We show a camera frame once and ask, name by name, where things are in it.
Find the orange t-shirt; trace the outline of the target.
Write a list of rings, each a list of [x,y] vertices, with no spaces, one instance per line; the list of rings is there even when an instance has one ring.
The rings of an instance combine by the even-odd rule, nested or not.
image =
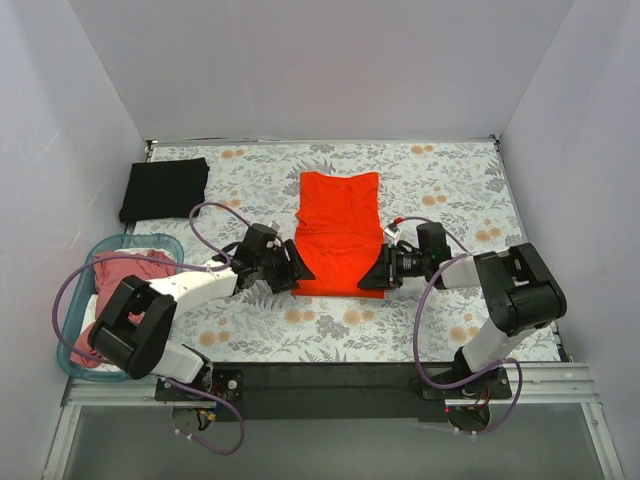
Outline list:
[[[378,187],[376,172],[352,177],[300,175],[295,245],[315,278],[301,280],[296,296],[384,297],[382,291],[358,287],[377,261],[384,240]]]

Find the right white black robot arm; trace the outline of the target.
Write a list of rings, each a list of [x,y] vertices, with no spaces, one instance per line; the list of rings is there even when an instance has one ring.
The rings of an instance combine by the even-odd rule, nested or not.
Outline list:
[[[406,278],[422,277],[427,287],[421,296],[413,327],[413,355],[424,384],[464,397],[475,397],[489,384],[489,374],[515,360],[511,352],[534,331],[547,327],[567,312],[564,292],[530,243],[504,251],[473,254],[464,248],[455,256],[445,227],[420,218],[416,227],[418,245],[401,240],[399,217],[385,230],[388,241],[378,259],[360,279],[362,290],[398,289]],[[478,287],[489,315],[478,333],[454,356],[451,368],[436,378],[427,375],[419,353],[419,327],[432,290]]]

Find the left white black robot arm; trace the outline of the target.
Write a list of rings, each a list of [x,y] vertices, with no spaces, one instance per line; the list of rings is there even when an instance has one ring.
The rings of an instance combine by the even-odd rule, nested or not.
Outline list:
[[[174,318],[212,300],[232,297],[257,281],[274,294],[299,287],[315,275],[292,240],[262,224],[223,248],[194,270],[183,267],[169,277],[125,277],[106,303],[88,343],[132,379],[148,375],[178,381],[193,400],[216,391],[213,362],[195,349],[169,339]]]

